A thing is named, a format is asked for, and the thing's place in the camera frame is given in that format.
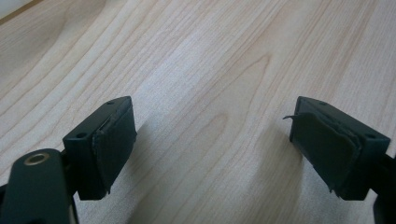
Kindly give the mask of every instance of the wood grain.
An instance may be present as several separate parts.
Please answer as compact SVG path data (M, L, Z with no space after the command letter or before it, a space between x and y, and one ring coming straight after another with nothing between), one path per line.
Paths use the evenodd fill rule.
M394 139L395 21L392 0L43 0L0 25L0 184L131 95L134 151L81 223L374 223L375 194L330 194L282 117L304 95Z

